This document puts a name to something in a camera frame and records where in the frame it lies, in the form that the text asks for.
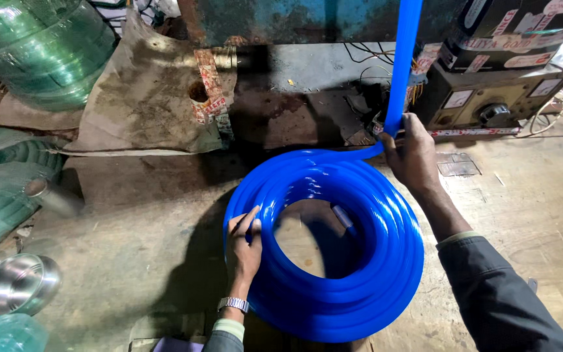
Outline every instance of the steel bowl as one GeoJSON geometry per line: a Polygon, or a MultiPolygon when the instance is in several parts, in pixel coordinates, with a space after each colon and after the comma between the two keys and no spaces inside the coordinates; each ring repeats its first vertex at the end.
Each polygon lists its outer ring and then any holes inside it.
{"type": "Polygon", "coordinates": [[[0,315],[35,315],[56,295],[60,268],[51,258],[17,254],[0,263],[0,315]]]}

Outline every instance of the wristwatch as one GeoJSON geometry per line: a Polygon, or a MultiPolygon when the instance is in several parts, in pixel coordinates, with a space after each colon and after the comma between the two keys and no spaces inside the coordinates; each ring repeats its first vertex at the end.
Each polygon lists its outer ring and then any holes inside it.
{"type": "Polygon", "coordinates": [[[242,311],[243,314],[246,314],[249,311],[249,302],[243,301],[239,298],[225,297],[221,299],[221,301],[218,303],[218,308],[216,309],[220,311],[223,307],[238,308],[242,311]]]}

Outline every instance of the hand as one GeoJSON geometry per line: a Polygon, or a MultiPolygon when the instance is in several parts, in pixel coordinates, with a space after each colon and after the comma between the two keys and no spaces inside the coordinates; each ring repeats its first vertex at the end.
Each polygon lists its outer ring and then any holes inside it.
{"type": "Polygon", "coordinates": [[[260,268],[262,259],[262,223],[254,219],[260,210],[257,205],[248,214],[241,214],[229,221],[227,226],[227,272],[230,280],[230,297],[246,300],[247,292],[253,277],[260,268]],[[249,231],[251,244],[246,242],[245,235],[249,231]]]}
{"type": "Polygon", "coordinates": [[[405,144],[400,152],[397,152],[395,141],[388,133],[379,134],[392,173],[414,197],[437,187],[442,188],[436,166],[434,139],[416,114],[404,113],[403,124],[405,144]]]}

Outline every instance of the cardboard box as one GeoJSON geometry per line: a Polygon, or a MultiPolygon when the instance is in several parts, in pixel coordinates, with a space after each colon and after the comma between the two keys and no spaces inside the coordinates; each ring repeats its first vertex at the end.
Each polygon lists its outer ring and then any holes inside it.
{"type": "Polygon", "coordinates": [[[563,29],[563,0],[469,0],[457,21],[472,37],[552,33],[563,29]]]}
{"type": "Polygon", "coordinates": [[[475,38],[456,30],[442,45],[439,62],[447,72],[473,73],[534,69],[546,65],[563,43],[563,30],[550,35],[475,38]]]}

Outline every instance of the concrete floor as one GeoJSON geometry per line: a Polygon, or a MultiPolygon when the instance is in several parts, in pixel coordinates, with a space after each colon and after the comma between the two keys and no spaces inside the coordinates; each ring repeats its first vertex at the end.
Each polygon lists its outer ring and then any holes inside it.
{"type": "MultiPolygon", "coordinates": [[[[553,134],[563,135],[563,125],[553,134]]],[[[539,297],[563,327],[563,137],[442,143],[438,149],[473,159],[480,175],[442,177],[443,185],[473,228],[522,277],[538,280],[539,297]]],[[[344,345],[297,340],[249,315],[247,351],[475,349],[426,218],[382,157],[369,163],[410,201],[424,233],[424,273],[409,307],[384,330],[344,345]]],[[[253,164],[251,155],[229,153],[70,158],[65,183],[79,180],[88,206],[74,220],[41,211],[24,242],[24,252],[53,258],[65,276],[36,318],[68,351],[127,351],[137,338],[208,333],[226,285],[224,209],[253,164]]],[[[278,242],[300,268],[328,275],[324,252],[313,245],[322,241],[323,227],[309,224],[326,224],[330,214],[310,209],[296,207],[300,215],[292,220],[310,231],[286,231],[278,242]]],[[[339,228],[330,230],[340,235],[339,228]]]]}

